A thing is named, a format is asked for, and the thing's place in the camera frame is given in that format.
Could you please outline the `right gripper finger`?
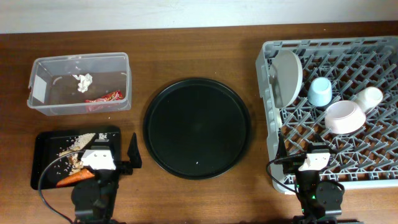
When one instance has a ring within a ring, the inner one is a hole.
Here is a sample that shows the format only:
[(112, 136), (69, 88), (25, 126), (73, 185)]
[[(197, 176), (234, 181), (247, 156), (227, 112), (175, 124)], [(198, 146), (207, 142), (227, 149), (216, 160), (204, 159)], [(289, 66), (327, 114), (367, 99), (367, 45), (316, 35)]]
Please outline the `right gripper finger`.
[(285, 147), (285, 139), (282, 133), (279, 133), (279, 142), (278, 142), (278, 148), (277, 148), (277, 153), (275, 158), (276, 159), (281, 159), (283, 157), (287, 157), (287, 150)]
[(327, 142), (324, 141), (324, 139), (317, 133), (315, 133), (315, 139), (316, 143), (318, 146), (320, 146), (322, 149), (328, 149), (329, 153), (331, 154), (336, 154), (336, 150), (332, 149)]

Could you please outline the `orange carrot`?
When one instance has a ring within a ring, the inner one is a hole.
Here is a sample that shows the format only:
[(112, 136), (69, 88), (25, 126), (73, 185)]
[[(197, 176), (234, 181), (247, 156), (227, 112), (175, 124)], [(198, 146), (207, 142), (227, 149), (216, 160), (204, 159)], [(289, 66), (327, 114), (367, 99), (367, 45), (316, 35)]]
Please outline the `orange carrot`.
[(91, 173), (88, 169), (82, 169), (81, 171), (78, 171), (57, 182), (56, 187), (59, 188), (69, 186), (82, 180), (93, 178), (94, 176), (95, 175)]

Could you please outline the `rice and nut scraps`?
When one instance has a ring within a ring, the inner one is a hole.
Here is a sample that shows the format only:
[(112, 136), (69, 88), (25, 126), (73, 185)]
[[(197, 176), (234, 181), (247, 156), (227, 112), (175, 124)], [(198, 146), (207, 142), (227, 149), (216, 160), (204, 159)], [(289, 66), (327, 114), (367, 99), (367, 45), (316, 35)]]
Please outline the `rice and nut scraps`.
[(68, 176), (81, 171), (85, 167), (81, 161), (81, 157), (85, 150), (91, 149), (93, 146), (108, 146), (107, 143), (109, 143), (108, 135), (105, 133), (82, 134), (74, 139), (71, 139), (71, 141), (73, 144), (58, 154), (58, 157), (62, 157), (66, 154), (75, 152), (75, 154), (67, 156), (67, 161), (64, 162), (64, 164), (67, 166), (64, 169), (64, 172), (68, 172)]

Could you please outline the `pink bowl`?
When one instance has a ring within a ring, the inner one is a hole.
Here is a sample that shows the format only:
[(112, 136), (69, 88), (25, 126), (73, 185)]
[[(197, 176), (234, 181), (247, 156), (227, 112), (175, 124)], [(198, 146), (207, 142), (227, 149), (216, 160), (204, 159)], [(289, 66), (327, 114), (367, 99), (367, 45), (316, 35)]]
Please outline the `pink bowl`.
[(334, 134), (352, 133), (365, 121), (366, 115), (353, 101), (337, 101), (325, 110), (325, 126)]

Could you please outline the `light blue cup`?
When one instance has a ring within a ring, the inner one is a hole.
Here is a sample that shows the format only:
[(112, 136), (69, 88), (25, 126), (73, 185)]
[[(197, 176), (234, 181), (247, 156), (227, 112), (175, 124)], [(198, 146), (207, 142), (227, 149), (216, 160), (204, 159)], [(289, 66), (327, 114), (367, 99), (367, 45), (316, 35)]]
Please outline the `light blue cup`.
[(313, 106), (326, 106), (332, 98), (331, 81), (324, 77), (318, 77), (311, 82), (308, 101)]

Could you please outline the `red snack wrapper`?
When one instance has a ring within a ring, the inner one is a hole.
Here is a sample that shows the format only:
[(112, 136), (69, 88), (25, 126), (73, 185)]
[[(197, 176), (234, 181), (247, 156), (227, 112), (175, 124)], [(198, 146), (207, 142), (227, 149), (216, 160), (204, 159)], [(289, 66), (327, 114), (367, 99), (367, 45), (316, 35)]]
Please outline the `red snack wrapper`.
[(95, 100), (85, 100), (85, 103), (97, 103), (97, 102), (105, 102), (105, 101), (117, 101), (117, 100), (123, 100), (123, 94), (121, 93), (120, 90), (113, 91), (111, 93), (108, 93), (104, 96), (101, 96)]

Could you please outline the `cream white cup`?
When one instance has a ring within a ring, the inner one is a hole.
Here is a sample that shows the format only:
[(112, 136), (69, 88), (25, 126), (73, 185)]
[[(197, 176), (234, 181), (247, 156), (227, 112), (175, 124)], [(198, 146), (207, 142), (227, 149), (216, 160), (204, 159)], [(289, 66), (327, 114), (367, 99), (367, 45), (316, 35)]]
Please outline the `cream white cup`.
[(354, 102), (358, 104), (365, 114), (368, 114), (382, 101), (382, 99), (382, 91), (376, 87), (370, 86), (360, 91), (356, 95)]

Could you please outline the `grey plate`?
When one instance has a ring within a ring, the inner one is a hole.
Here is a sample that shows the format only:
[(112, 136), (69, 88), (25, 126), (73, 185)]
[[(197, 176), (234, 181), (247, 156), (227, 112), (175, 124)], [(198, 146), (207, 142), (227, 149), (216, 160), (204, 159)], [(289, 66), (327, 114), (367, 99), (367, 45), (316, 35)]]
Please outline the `grey plate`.
[(275, 106), (285, 108), (291, 105), (302, 86), (303, 68), (299, 57), (291, 50), (280, 50), (269, 71)]

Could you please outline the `white tissue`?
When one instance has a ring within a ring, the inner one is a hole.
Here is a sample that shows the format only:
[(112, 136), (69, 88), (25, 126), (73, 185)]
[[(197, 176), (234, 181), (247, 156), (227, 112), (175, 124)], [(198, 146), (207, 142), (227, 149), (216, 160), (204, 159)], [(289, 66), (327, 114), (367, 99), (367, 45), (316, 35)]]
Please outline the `white tissue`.
[(72, 77), (79, 81), (78, 91), (80, 93), (88, 91), (88, 87), (93, 83), (93, 77), (89, 73), (86, 75), (72, 75)]

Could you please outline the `white plastic fork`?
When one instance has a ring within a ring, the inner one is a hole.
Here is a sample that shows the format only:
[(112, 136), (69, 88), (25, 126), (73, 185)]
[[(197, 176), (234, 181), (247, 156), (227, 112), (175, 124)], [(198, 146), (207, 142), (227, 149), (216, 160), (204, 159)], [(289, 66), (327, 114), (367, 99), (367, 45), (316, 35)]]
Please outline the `white plastic fork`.
[(276, 120), (277, 120), (278, 128), (281, 128), (281, 127), (283, 127), (283, 122), (282, 122), (282, 118), (280, 115), (280, 109), (276, 108), (275, 110), (276, 110)]

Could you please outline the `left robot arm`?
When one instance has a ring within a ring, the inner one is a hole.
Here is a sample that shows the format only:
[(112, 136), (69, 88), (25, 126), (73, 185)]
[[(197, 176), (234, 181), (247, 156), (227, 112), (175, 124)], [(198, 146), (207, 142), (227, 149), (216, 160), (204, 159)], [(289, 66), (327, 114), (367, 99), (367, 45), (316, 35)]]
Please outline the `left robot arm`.
[(114, 205), (122, 175), (132, 175), (142, 167), (137, 136), (132, 135), (127, 150), (128, 161), (120, 160), (116, 148), (107, 139), (97, 139), (82, 156), (83, 165), (94, 173), (93, 177), (79, 181), (72, 190), (75, 223), (117, 223), (113, 219)]

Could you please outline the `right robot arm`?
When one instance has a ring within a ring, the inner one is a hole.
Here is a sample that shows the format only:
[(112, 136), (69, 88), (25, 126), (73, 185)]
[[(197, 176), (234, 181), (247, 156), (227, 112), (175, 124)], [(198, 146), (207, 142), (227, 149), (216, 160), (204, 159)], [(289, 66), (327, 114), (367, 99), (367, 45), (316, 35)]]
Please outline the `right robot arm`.
[(345, 188), (334, 180), (321, 180), (320, 171), (325, 169), (336, 152), (315, 136), (315, 142), (305, 152), (287, 155), (284, 137), (279, 134), (276, 164), (295, 175), (294, 193), (302, 214), (293, 217), (293, 223), (336, 223), (341, 215), (341, 203)]

